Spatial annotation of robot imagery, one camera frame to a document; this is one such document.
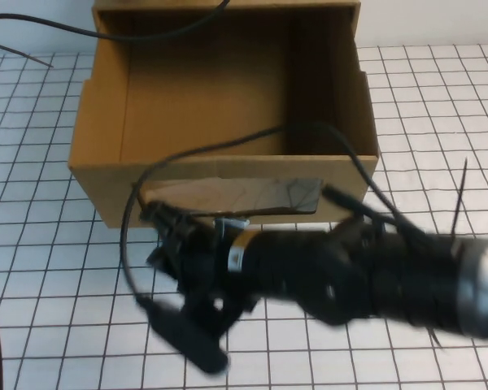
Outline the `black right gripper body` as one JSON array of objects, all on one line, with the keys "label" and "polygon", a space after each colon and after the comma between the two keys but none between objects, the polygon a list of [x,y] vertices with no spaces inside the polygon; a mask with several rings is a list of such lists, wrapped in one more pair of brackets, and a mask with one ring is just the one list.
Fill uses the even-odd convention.
[{"label": "black right gripper body", "polygon": [[216,218],[204,223],[186,216],[176,230],[167,233],[167,243],[180,245],[180,293],[222,293],[229,221]]}]

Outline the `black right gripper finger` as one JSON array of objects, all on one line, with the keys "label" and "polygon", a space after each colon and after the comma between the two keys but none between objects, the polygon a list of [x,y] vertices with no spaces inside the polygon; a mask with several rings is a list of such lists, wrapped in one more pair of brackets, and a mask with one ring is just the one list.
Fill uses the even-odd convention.
[{"label": "black right gripper finger", "polygon": [[180,245],[162,243],[148,256],[146,263],[172,279],[180,280]]},{"label": "black right gripper finger", "polygon": [[177,229],[187,214],[162,201],[146,203],[140,213],[140,221],[151,224],[158,232],[172,232]]}]

